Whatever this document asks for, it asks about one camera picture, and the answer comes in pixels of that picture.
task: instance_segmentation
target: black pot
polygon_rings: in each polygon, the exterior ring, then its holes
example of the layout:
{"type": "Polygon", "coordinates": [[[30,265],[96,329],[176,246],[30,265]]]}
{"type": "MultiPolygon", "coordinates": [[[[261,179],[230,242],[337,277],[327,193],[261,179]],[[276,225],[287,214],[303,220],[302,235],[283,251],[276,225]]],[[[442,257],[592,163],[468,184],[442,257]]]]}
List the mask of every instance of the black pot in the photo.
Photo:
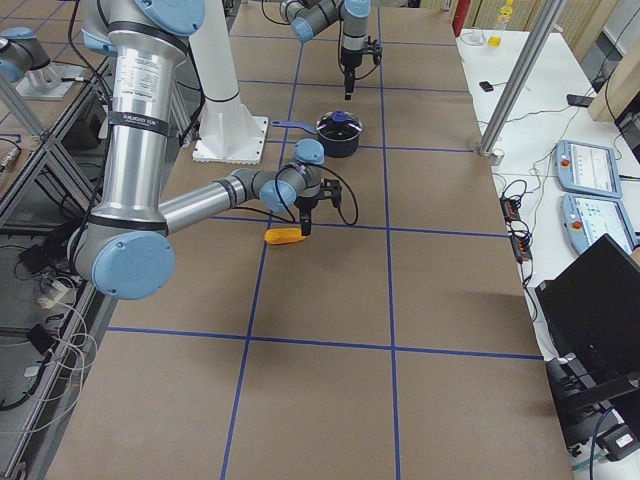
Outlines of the black pot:
{"type": "Polygon", "coordinates": [[[274,127],[301,128],[311,134],[316,134],[318,141],[324,147],[328,157],[344,158],[358,149],[362,122],[353,113],[336,110],[325,113],[313,127],[304,122],[271,122],[274,127]]]}

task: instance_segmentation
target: black monitor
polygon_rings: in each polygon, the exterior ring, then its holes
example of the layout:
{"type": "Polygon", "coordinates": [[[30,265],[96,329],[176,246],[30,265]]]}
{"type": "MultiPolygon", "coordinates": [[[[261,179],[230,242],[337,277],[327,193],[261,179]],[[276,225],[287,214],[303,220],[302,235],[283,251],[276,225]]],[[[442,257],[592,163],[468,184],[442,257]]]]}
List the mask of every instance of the black monitor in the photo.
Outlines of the black monitor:
{"type": "MultiPolygon", "coordinates": [[[[536,293],[558,353],[574,353],[596,385],[640,371],[640,266],[609,235],[536,293]]],[[[640,437],[640,391],[610,402],[640,437]]]]}

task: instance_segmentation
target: red object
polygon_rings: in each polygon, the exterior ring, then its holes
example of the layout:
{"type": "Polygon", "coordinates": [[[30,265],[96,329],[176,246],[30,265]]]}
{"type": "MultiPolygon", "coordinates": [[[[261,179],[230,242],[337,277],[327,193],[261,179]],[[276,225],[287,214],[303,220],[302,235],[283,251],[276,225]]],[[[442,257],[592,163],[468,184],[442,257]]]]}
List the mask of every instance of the red object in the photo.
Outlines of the red object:
{"type": "Polygon", "coordinates": [[[453,34],[457,37],[460,36],[464,21],[467,19],[469,13],[469,7],[471,7],[471,0],[460,0],[456,13],[453,15],[453,34]]]}

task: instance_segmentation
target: white table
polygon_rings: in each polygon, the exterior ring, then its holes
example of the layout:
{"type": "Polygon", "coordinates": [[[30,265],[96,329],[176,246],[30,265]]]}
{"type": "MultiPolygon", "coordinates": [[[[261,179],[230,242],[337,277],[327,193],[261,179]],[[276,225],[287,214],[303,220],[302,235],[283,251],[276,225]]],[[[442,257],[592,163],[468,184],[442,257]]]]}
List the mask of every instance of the white table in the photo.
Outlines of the white table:
{"type": "MultiPolygon", "coordinates": [[[[468,37],[463,30],[462,39],[468,37]]],[[[524,46],[528,33],[505,32],[502,44],[498,48],[486,45],[474,46],[458,39],[458,49],[480,129],[484,131],[486,123],[500,98],[504,86],[496,86],[493,92],[484,92],[479,82],[492,84],[506,82],[511,70],[524,46]]],[[[549,37],[536,65],[534,66],[520,97],[509,118],[516,119],[529,112],[540,110],[563,110],[566,95],[594,96],[591,85],[580,65],[559,33],[549,37]]],[[[622,137],[615,141],[618,130],[612,123],[594,122],[584,108],[571,107],[557,113],[529,115],[518,121],[507,123],[502,130],[495,147],[505,151],[505,158],[497,167],[496,190],[502,192],[504,181],[507,184],[516,179],[527,182],[529,189],[538,185],[538,180],[530,173],[533,164],[544,158],[561,138],[585,143],[614,147],[622,158],[618,161],[620,174],[638,177],[640,165],[622,137]]],[[[544,175],[549,160],[539,162],[538,169],[544,175]]],[[[543,280],[558,276],[576,258],[577,253],[569,243],[560,210],[560,201],[566,193],[560,189],[553,166],[549,168],[549,178],[544,183],[544,191],[538,190],[523,197],[520,209],[521,218],[534,227],[534,212],[537,206],[535,230],[533,235],[533,277],[530,285],[536,286],[543,280]]],[[[640,182],[622,182],[623,202],[635,231],[640,231],[640,182]]],[[[522,192],[515,185],[509,194],[522,192]]],[[[525,275],[531,264],[524,265],[525,275]]],[[[556,352],[550,342],[543,322],[536,322],[538,344],[546,359],[556,352]]],[[[580,457],[574,464],[582,461],[580,457]]],[[[588,469],[577,470],[576,479],[587,479],[588,469]]],[[[600,480],[635,480],[640,478],[640,452],[616,463],[596,462],[596,478],[600,480]]]]}

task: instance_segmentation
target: yellow object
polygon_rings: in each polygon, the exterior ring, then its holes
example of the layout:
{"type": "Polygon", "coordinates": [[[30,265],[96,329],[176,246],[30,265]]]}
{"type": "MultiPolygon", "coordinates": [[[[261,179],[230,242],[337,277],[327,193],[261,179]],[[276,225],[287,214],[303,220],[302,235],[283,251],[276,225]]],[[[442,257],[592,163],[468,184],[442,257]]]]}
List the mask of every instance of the yellow object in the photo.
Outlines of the yellow object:
{"type": "Polygon", "coordinates": [[[271,228],[264,232],[264,241],[269,245],[301,242],[306,238],[299,228],[271,228]]]}
{"type": "Polygon", "coordinates": [[[505,0],[504,5],[498,10],[498,18],[493,27],[493,35],[489,37],[488,44],[490,47],[499,47],[502,43],[502,32],[507,29],[507,24],[513,15],[513,0],[505,0]]]}

